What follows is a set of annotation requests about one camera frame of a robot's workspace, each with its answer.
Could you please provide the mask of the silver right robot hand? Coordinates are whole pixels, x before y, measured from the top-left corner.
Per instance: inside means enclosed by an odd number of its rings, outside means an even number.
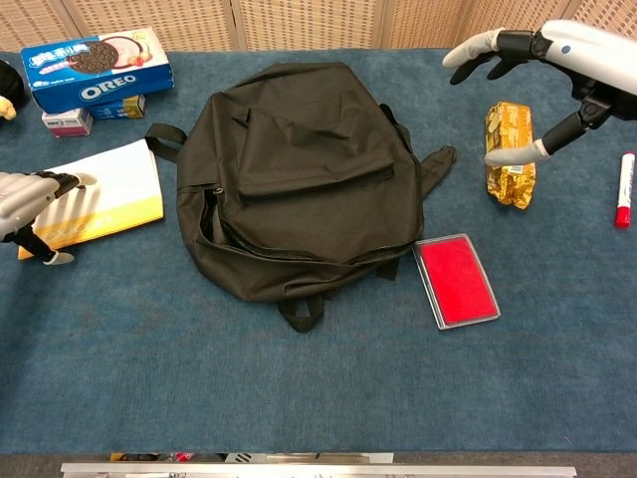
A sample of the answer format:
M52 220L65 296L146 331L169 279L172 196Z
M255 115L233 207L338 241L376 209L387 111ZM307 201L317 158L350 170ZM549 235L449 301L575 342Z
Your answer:
M442 65L454 71L450 83L457 85L494 57L500 62L488 73L490 80L531 61L562 71L580 108L528 146L486 153L488 166L539 162L611 117L637 120L637 40L574 20L549 20L536 31L501 27L476 34L452 49Z

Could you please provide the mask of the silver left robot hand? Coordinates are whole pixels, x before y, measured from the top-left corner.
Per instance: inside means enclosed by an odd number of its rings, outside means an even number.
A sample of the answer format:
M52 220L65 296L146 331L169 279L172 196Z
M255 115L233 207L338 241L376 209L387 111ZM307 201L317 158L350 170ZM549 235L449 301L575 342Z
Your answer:
M80 172L0 171L0 243L14 243L48 266L73 262L72 254L47 245L34 232L33 224L54 200L74 188L82 189L96 183L95 177Z

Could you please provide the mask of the white yellow Lexicon book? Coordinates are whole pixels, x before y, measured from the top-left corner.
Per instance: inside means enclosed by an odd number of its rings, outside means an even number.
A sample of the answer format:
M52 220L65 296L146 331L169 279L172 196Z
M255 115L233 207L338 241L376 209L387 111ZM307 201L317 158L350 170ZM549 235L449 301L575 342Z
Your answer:
M55 200L36 218L34 232L53 249L119 233L164 216L154 154L143 139L52 170L86 173L97 180Z

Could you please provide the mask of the black fabric backpack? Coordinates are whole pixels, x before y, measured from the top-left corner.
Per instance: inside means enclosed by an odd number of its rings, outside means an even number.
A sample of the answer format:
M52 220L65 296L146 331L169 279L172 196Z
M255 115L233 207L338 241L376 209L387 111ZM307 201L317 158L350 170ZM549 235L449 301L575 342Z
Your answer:
M212 95L191 131L156 123L177 168L176 209L199 272L310 331L324 300L368 274L393 279L420 238L425 197L456 161L424 158L344 63L280 63Z

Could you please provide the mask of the small white pink box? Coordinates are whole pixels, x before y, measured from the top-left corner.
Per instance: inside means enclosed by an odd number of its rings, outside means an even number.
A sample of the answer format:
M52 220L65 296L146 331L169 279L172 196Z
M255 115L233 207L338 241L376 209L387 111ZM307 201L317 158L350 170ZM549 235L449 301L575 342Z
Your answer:
M86 136L91 133L94 118L88 109L78 108L61 114L42 113L44 126L55 136Z

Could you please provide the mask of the black plush toy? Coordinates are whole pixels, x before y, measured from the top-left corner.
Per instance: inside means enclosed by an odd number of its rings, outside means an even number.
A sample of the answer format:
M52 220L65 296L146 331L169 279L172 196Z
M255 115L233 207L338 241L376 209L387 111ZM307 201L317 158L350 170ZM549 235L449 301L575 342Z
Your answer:
M25 99L22 77L9 63L0 59L0 118L13 120Z

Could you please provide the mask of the gold foil snack pack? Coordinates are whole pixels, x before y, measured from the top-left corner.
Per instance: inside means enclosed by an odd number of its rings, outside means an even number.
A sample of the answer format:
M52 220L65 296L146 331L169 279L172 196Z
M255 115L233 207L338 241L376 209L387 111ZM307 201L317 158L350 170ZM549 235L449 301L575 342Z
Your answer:
M485 119L486 152L531 144L531 108L507 102L491 106ZM487 191L503 205L524 210L531 204L535 164L486 168Z

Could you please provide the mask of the small blue yellow box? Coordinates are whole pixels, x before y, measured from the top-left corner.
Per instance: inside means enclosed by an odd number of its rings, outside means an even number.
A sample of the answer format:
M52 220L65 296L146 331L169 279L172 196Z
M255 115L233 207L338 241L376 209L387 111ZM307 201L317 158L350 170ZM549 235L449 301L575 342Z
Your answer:
M136 120L143 119L145 113L145 96L136 95L89 107L95 120Z

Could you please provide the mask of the blue Oreo cookie box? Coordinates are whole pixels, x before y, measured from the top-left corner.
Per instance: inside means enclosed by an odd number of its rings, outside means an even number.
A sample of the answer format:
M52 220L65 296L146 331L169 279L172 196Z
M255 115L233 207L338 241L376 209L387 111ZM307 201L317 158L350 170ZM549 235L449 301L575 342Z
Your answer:
M25 47L20 56L32 96L47 114L174 86L167 55L150 27Z

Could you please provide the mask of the red white marker pen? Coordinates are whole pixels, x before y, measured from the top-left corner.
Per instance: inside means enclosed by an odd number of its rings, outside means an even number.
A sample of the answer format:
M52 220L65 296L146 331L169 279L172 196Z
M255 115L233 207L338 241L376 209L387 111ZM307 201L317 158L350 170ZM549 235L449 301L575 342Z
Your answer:
M631 225L632 185L636 162L637 155L633 151L626 151L622 154L614 219L614 225L618 229L627 229Z

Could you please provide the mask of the red ink pad case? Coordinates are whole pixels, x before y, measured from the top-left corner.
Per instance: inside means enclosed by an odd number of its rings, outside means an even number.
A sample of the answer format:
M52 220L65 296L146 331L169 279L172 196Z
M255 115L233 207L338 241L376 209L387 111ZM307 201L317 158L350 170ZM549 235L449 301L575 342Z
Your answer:
M467 234L419 240L413 245L413 254L439 330L501 316L489 278Z

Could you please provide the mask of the beige wicker folding screen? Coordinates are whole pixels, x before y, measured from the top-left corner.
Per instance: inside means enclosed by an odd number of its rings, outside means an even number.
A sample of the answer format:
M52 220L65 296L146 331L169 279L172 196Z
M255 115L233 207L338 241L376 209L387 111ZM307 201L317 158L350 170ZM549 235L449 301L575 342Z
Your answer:
M176 52L450 48L550 19L637 39L637 0L0 0L0 51L140 27Z

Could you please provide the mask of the blue felt table cover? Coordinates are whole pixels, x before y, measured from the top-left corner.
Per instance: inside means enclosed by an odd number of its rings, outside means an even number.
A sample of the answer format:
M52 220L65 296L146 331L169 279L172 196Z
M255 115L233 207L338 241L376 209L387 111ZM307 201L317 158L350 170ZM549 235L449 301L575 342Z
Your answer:
M501 315L441 331L412 256L395 280L339 291L295 332L271 304L203 278L165 217L47 267L0 244L0 453L112 451L637 451L637 184L616 228L620 161L637 121L608 120L537 168L531 205L485 189L484 118L512 101L543 133L575 111L541 64L449 83L439 50L173 53L175 86L141 120L58 139L24 106L0 125L0 170L54 167L191 129L215 92L280 62L344 62L411 133L458 158L424 203L424 234L467 234Z

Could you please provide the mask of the aluminium profile rail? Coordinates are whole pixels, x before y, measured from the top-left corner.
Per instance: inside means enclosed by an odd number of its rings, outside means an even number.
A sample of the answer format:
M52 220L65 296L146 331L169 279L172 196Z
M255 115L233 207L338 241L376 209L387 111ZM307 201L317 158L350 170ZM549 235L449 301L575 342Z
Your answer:
M573 467L394 464L64 463L62 478L577 478Z

